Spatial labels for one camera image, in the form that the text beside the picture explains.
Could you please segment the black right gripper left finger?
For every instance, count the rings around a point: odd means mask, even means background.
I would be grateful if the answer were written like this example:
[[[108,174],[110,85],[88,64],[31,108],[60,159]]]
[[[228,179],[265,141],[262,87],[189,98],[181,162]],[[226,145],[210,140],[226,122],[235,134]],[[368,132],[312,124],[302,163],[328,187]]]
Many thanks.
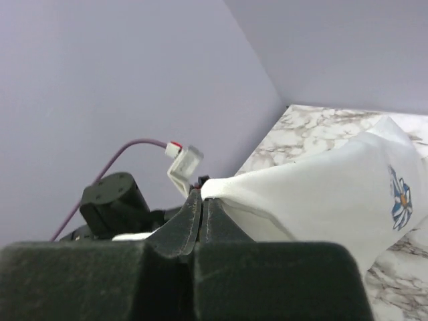
[[[142,241],[13,243],[1,250],[2,320],[194,320],[191,253],[203,202]]]

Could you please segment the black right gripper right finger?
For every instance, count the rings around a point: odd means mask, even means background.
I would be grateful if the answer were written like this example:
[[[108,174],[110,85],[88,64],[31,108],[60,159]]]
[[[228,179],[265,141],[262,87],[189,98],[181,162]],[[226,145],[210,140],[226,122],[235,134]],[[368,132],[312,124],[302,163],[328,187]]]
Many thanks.
[[[254,242],[203,204],[193,263],[197,320],[372,320],[351,254],[325,242]]]

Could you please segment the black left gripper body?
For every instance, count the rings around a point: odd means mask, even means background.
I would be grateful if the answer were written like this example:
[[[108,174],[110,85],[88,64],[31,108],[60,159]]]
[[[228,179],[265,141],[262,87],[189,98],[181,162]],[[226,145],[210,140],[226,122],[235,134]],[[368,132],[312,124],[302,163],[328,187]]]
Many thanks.
[[[78,211],[86,224],[61,240],[105,240],[120,234],[153,232],[180,209],[149,209],[134,177],[113,173],[84,189]]]

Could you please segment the white t-shirt with flower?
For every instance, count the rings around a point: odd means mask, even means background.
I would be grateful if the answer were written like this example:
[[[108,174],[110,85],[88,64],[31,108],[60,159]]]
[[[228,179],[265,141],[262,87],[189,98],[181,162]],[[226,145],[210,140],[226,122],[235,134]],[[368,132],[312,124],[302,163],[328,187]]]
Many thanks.
[[[327,241],[361,272],[427,216],[427,159],[389,117],[340,148],[224,179],[204,199],[255,241]]]

